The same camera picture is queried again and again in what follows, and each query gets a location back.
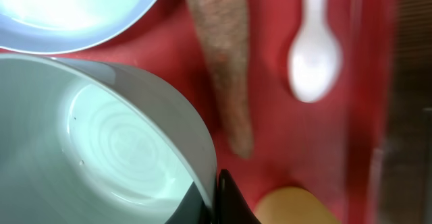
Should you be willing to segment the red serving tray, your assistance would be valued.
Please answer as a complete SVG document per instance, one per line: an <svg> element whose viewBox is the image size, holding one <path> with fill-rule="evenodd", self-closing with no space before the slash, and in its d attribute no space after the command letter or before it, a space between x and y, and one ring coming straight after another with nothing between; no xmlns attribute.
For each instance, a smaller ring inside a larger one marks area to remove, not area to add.
<svg viewBox="0 0 432 224"><path fill-rule="evenodd" d="M248 0L248 108L253 152L228 143L211 76L186 0L157 0L132 26L97 46L41 55L118 63L165 80L204 121L219 173L227 169L252 210L282 186L304 188L342 223L372 223L377 213L395 0L328 0L342 68L319 101L304 103L288 81L288 53L302 21L302 0Z"/></svg>

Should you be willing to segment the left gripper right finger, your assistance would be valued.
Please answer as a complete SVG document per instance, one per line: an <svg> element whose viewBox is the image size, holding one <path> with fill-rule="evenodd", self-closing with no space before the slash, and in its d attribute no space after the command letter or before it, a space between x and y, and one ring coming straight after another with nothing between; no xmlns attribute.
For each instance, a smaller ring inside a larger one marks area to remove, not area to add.
<svg viewBox="0 0 432 224"><path fill-rule="evenodd" d="M218 224L261 224L227 169L219 173L216 213Z"/></svg>

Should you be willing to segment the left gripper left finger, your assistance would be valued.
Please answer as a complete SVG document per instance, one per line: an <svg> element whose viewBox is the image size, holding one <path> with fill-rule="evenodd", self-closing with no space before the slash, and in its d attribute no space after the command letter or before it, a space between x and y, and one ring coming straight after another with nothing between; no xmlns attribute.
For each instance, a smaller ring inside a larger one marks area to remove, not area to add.
<svg viewBox="0 0 432 224"><path fill-rule="evenodd" d="M211 217L202 197L192 183L175 212L165 224L211 224Z"/></svg>

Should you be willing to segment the white plastic spoon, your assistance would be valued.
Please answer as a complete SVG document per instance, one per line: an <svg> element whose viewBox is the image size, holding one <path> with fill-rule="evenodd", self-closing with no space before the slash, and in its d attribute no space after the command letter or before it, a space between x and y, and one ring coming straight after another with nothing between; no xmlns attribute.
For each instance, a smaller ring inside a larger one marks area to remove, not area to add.
<svg viewBox="0 0 432 224"><path fill-rule="evenodd" d="M321 100L342 68L342 50L327 19L328 0L302 0L302 21L288 53L288 81L304 103Z"/></svg>

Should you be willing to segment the green bowl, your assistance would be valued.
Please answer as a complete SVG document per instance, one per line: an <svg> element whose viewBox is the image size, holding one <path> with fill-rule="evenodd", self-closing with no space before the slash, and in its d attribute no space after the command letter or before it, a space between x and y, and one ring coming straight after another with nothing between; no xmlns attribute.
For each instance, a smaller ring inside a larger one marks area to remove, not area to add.
<svg viewBox="0 0 432 224"><path fill-rule="evenodd" d="M166 223L192 183L214 217L216 175L203 119L158 76L2 54L2 223Z"/></svg>

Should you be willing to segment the large light blue plate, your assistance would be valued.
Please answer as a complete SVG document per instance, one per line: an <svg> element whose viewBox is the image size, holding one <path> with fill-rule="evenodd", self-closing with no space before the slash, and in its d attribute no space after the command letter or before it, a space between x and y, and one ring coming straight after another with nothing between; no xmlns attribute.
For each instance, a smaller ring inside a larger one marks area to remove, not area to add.
<svg viewBox="0 0 432 224"><path fill-rule="evenodd" d="M1 48L52 55L104 43L157 0L1 0Z"/></svg>

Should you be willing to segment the yellow cup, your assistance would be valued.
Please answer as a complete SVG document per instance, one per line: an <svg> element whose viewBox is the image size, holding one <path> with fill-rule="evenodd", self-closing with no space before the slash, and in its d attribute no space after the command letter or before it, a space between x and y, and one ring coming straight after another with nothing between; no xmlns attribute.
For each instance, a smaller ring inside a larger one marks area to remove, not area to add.
<svg viewBox="0 0 432 224"><path fill-rule="evenodd" d="M310 192L297 187L276 189L262 197L254 214L262 224L339 224Z"/></svg>

